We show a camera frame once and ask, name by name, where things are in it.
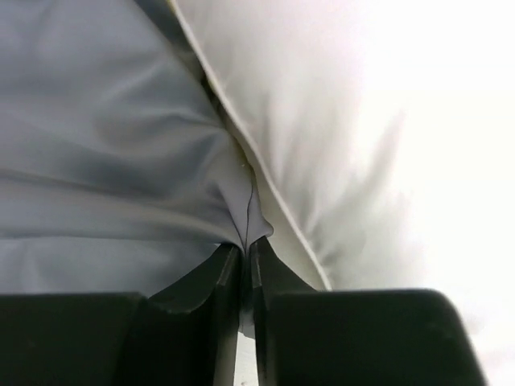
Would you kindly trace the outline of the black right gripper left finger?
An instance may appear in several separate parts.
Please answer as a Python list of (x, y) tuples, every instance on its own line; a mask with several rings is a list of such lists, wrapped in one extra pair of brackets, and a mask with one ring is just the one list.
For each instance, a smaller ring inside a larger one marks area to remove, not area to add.
[(152, 297), (4, 295), (4, 385), (230, 385), (241, 254), (223, 244)]

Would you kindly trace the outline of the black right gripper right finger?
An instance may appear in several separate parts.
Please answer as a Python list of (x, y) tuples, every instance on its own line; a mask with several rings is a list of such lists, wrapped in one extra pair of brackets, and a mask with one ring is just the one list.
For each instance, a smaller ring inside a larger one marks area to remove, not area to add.
[(483, 385), (454, 306), (428, 289), (318, 291), (249, 250), (262, 385)]

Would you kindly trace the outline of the grey pillowcase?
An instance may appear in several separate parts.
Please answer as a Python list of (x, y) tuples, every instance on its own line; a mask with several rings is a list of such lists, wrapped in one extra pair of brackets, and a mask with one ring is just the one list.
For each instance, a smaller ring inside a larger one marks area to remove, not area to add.
[(1, 4), (1, 291), (152, 295), (270, 234), (164, 1)]

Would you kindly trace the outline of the white pillow yellow edge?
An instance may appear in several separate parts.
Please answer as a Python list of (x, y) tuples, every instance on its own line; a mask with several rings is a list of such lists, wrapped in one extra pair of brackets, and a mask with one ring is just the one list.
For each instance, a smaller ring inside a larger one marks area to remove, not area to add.
[(435, 288), (513, 361), (513, 2), (172, 6), (325, 281)]

